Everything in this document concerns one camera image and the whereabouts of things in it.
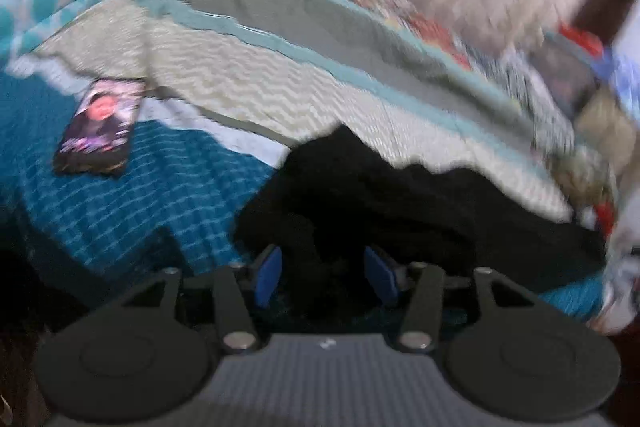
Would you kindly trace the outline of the brown cardboard box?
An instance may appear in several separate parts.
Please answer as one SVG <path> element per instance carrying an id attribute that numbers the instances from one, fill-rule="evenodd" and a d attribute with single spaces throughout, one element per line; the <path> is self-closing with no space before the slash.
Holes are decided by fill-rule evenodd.
<path id="1" fill-rule="evenodd" d="M 622 174 L 634 156 L 636 124 L 627 116 L 608 87 L 601 87 L 574 120 L 577 133 Z"/>

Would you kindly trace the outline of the dark storage bin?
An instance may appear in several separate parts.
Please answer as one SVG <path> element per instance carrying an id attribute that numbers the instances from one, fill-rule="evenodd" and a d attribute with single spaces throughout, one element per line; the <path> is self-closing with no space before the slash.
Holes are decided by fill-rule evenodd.
<path id="1" fill-rule="evenodd" d="M 590 55 L 559 34 L 545 34 L 544 42 L 528 54 L 528 61 L 541 75 L 555 104 L 570 120 L 597 91 Z"/>

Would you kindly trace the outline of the black pants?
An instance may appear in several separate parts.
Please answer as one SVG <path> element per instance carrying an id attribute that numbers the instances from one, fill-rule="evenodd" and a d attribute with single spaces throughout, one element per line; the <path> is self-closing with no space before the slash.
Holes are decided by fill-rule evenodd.
<path id="1" fill-rule="evenodd" d="M 394 167 L 346 126 L 288 153 L 236 215 L 232 241 L 250 256 L 280 248 L 284 303 L 329 327 L 355 316 L 367 251 L 464 279 L 495 269 L 579 320 L 602 303 L 597 232 L 541 217 L 469 168 Z"/>

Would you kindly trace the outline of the chevron teal grey bedspread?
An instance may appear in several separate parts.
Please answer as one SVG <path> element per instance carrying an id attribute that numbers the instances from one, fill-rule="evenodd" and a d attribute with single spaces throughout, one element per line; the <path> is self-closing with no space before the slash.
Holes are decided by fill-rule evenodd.
<path id="1" fill-rule="evenodd" d="M 125 173 L 53 157 L 90 84 L 144 78 Z M 473 67 L 346 0 L 102 0 L 1 61 L 1 254 L 93 307 L 154 269 L 240 259 L 235 213 L 298 142 L 346 124 L 395 166 L 468 166 L 563 221 L 536 122 Z"/>

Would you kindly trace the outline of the black smartphone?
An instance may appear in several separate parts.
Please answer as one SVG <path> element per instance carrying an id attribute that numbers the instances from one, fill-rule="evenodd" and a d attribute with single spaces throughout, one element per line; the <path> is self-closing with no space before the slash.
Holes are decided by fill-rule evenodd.
<path id="1" fill-rule="evenodd" d="M 66 126 L 53 157 L 56 173 L 120 176 L 146 91 L 144 78 L 98 78 Z"/>

